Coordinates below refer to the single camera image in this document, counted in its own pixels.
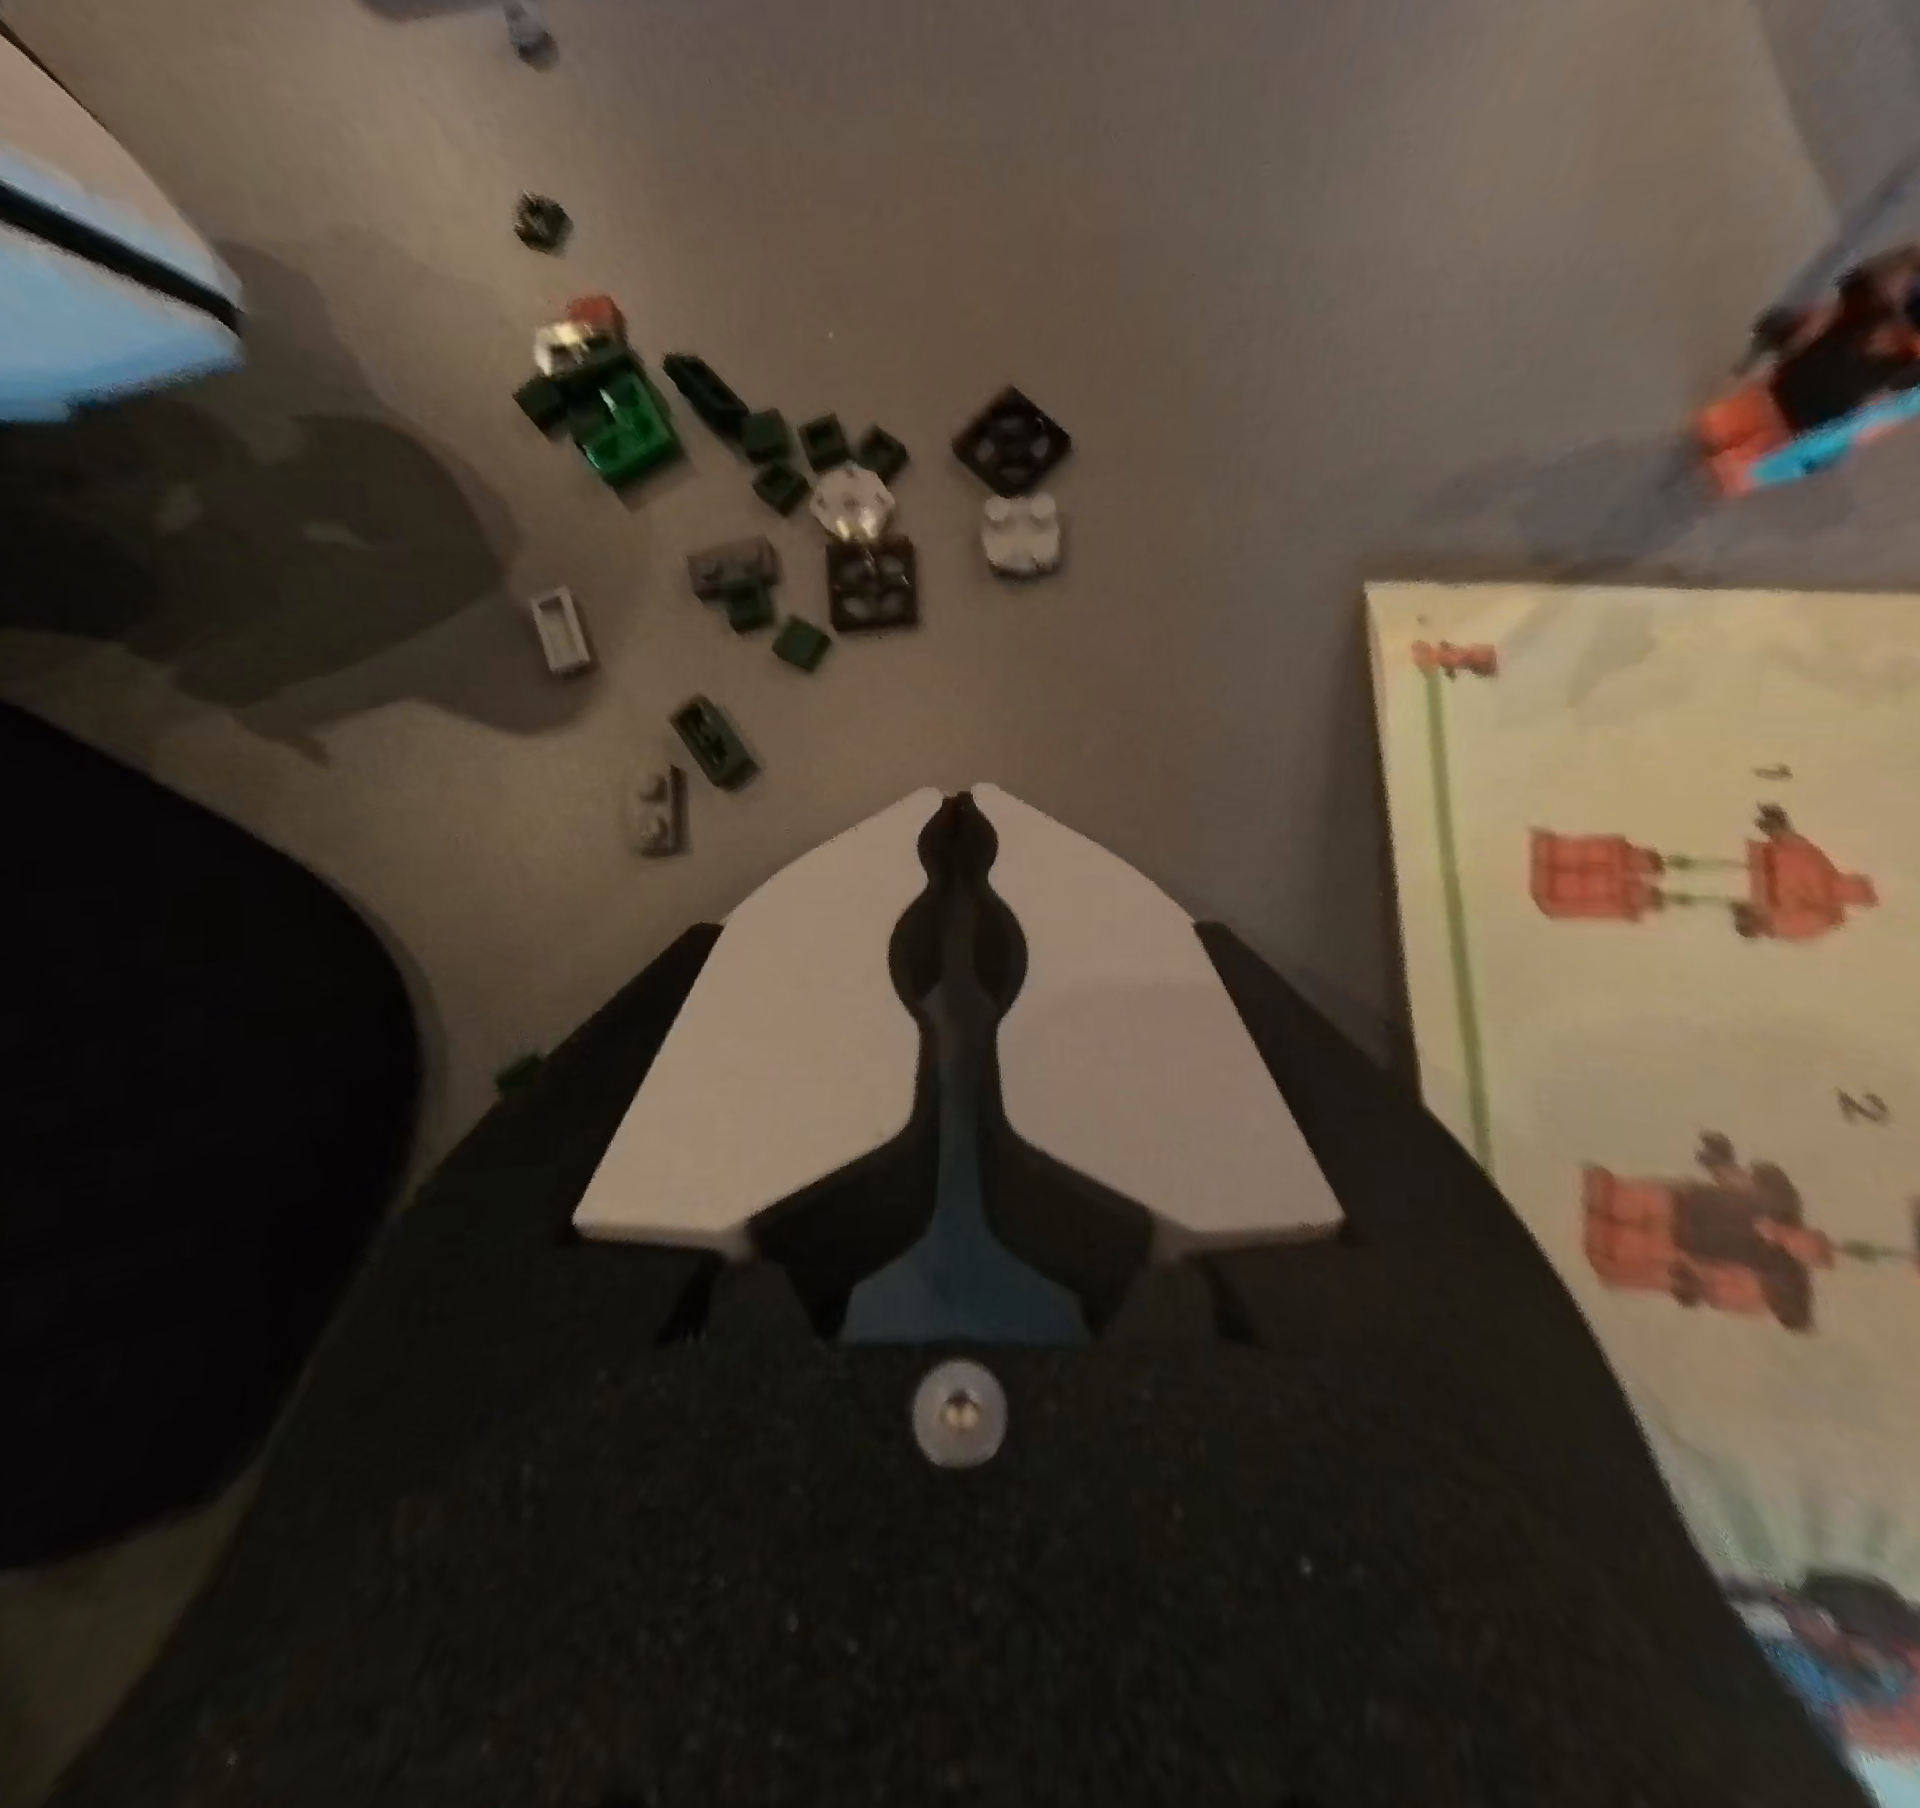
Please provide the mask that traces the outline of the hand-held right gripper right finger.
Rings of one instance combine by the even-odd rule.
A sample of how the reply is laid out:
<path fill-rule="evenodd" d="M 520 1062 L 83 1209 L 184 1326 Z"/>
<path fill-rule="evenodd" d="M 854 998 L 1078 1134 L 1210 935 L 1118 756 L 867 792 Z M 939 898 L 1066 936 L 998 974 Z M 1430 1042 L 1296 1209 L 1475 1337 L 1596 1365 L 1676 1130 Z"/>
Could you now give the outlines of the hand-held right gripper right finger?
<path fill-rule="evenodd" d="M 996 1242 L 1092 1337 L 1161 1264 L 1335 1238 L 1345 1212 L 1202 939 L 1129 860 L 990 783 L 965 800 Z"/>

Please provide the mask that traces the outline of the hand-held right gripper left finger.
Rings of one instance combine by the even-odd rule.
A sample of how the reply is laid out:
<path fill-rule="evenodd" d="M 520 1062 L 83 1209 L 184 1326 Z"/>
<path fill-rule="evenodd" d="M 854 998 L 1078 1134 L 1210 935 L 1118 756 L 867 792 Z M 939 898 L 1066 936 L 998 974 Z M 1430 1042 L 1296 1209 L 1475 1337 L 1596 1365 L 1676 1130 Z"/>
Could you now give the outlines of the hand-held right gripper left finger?
<path fill-rule="evenodd" d="M 767 1260 L 822 1339 L 939 1200 L 925 995 L 941 887 L 918 787 L 760 882 L 721 924 L 573 1209 L 591 1246 Z"/>

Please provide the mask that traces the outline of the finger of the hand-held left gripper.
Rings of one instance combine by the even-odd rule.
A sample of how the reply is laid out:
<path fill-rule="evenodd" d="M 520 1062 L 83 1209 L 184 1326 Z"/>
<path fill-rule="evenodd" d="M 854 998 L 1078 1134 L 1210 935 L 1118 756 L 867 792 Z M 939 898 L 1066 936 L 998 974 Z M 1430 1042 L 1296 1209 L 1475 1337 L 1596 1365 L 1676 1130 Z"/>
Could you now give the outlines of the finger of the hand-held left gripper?
<path fill-rule="evenodd" d="M 109 129 L 2 28 L 4 223 L 201 308 L 237 281 Z"/>
<path fill-rule="evenodd" d="M 7 196 L 2 418 L 62 422 L 86 406 L 234 371 L 236 277 L 192 231 L 119 209 Z"/>

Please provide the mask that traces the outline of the teal toy pickaxe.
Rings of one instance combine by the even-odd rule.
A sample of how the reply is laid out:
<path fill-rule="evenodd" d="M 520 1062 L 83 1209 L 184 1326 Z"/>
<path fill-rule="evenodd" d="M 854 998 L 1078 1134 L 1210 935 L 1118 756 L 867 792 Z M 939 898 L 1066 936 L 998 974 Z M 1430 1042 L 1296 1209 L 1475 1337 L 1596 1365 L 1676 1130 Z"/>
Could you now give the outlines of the teal toy pickaxe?
<path fill-rule="evenodd" d="M 1822 474 L 1853 452 L 1885 440 L 1888 432 L 1916 424 L 1916 420 L 1917 385 L 1913 383 L 1861 403 L 1857 410 L 1822 427 L 1789 432 L 1778 445 L 1755 460 L 1750 473 L 1750 485 L 1762 491 Z"/>

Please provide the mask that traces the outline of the orange toy brick figure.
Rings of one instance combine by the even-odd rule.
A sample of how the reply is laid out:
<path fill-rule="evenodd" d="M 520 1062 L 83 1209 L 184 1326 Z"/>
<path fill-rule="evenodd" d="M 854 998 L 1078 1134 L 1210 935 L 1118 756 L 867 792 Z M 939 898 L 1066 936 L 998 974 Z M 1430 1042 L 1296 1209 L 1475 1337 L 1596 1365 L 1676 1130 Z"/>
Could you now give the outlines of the orange toy brick figure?
<path fill-rule="evenodd" d="M 1693 424 L 1721 500 L 1785 486 L 1755 491 L 1750 473 L 1789 432 L 1917 385 L 1917 248 L 1872 254 L 1822 297 L 1768 309 L 1752 342 L 1737 383 Z"/>

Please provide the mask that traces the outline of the grey desk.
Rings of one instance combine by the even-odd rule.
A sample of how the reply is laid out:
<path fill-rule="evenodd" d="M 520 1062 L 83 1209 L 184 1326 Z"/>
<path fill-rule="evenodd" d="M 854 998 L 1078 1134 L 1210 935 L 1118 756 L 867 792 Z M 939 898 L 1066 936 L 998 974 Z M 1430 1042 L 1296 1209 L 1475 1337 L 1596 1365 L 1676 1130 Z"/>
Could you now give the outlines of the grey desk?
<path fill-rule="evenodd" d="M 697 901 L 904 785 L 996 778 L 1256 941 L 1363 1036 L 1398 988 L 1365 577 L 1895 583 L 1912 448 L 1689 516 L 1665 452 L 1762 301 L 1916 145 L 1916 0 L 7 0 L 253 292 L 203 406 L 288 466 L 370 420 L 502 561 L 422 630 L 289 609 L 30 699 L 395 931 L 440 1122 Z M 795 418 L 1077 436 L 1062 583 L 921 530 L 926 629 L 783 686 L 641 577 L 507 413 L 564 198 L 588 283 Z"/>

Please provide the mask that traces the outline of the open instruction booklet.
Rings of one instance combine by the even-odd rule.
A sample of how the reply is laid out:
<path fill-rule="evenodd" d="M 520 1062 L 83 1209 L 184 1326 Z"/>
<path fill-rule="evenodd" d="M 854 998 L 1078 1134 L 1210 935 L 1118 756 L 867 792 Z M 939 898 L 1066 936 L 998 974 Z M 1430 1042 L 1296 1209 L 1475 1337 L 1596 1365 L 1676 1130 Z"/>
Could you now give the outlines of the open instruction booklet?
<path fill-rule="evenodd" d="M 1365 625 L 1423 1097 L 1916 1804 L 1916 596 L 1376 580 Z"/>

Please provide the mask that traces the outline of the scattered small toy bricks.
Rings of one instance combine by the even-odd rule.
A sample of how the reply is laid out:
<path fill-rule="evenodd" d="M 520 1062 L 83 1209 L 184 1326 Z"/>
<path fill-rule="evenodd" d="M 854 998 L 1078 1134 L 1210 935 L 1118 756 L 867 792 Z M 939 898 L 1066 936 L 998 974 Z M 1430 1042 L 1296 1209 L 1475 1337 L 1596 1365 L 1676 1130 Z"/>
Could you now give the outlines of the scattered small toy bricks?
<path fill-rule="evenodd" d="M 557 58 L 551 30 L 527 0 L 505 4 L 507 41 L 528 67 Z M 523 194 L 512 231 L 532 252 L 558 254 L 573 223 L 550 196 Z M 697 548 L 686 557 L 696 600 L 716 606 L 736 635 L 772 630 L 785 668 L 817 672 L 833 636 L 916 629 L 922 619 L 921 564 L 899 532 L 895 482 L 910 461 L 904 441 L 870 427 L 852 441 L 831 413 L 790 428 L 780 410 L 745 403 L 704 356 L 669 352 L 661 375 L 736 457 L 752 470 L 755 500 L 780 520 L 801 510 L 824 536 L 828 627 L 804 616 L 776 619 L 780 551 L 763 535 Z M 545 440 L 564 436 L 597 481 L 624 493 L 684 457 L 684 436 L 658 378 L 631 343 L 629 323 L 610 296 L 575 297 L 557 323 L 534 332 L 534 375 L 515 390 L 518 413 Z M 1068 432 L 1018 390 L 996 395 L 953 441 L 956 460 L 987 486 L 977 541 L 1001 580 L 1062 573 L 1066 530 L 1057 500 L 1044 490 L 1068 457 Z M 570 677 L 593 666 L 580 600 L 551 586 L 528 601 L 548 671 Z M 707 695 L 684 699 L 669 730 L 709 787 L 749 787 L 760 763 L 730 717 Z M 626 795 L 631 850 L 641 860 L 673 860 L 688 850 L 688 783 L 678 762 L 648 763 Z"/>

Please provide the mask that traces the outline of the black mesh pad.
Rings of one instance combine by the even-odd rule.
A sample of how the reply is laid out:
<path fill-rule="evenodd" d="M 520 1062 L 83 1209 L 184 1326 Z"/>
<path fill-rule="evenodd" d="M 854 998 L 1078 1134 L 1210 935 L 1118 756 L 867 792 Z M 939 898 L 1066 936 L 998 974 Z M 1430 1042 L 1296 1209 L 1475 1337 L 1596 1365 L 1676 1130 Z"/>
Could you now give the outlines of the black mesh pad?
<path fill-rule="evenodd" d="M 4 705 L 4 1570 L 253 1457 L 392 1207 L 420 1073 L 331 885 Z"/>

